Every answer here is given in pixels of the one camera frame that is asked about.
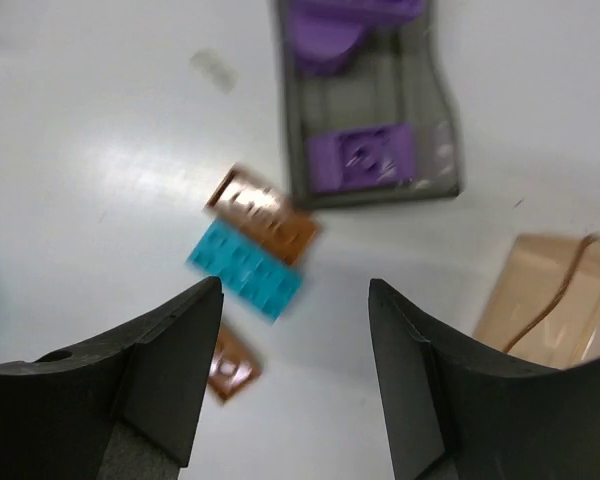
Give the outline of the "orange lego brick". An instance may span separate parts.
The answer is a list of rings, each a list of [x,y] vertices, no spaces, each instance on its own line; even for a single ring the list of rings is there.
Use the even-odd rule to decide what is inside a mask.
[[[289,266],[301,260],[321,230],[282,191],[241,166],[228,171],[206,208]]]

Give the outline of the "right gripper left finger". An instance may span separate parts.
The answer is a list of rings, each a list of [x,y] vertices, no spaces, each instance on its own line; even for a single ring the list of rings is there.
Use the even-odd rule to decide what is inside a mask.
[[[177,478],[223,300],[209,277],[95,337],[0,364],[0,479]]]

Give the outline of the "orange lego plate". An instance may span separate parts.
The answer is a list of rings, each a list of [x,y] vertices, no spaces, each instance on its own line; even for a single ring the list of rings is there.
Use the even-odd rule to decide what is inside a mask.
[[[229,326],[221,324],[213,353],[207,386],[226,403],[262,374],[254,351]]]

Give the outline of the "purple oval lego piece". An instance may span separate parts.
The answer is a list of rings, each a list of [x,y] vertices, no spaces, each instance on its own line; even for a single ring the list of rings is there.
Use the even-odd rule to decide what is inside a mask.
[[[308,75],[334,75],[371,30],[402,26],[424,7],[411,0],[292,1],[288,27],[296,65]]]

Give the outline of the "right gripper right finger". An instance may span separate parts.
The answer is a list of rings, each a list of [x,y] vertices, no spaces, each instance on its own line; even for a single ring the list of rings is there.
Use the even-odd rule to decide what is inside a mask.
[[[565,370],[495,350],[369,285],[398,479],[600,479],[600,358]]]

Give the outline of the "teal long lego brick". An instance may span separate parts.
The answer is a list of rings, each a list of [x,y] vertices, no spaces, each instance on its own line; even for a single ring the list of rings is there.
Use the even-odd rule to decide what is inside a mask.
[[[210,224],[187,263],[218,277],[270,322],[281,316],[303,283],[296,270],[220,219]]]

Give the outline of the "purple tall lego brick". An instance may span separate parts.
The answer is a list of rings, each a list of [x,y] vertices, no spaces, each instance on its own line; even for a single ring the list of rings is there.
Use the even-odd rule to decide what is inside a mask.
[[[406,123],[331,131],[306,143],[311,191],[344,193],[411,182],[413,131]]]

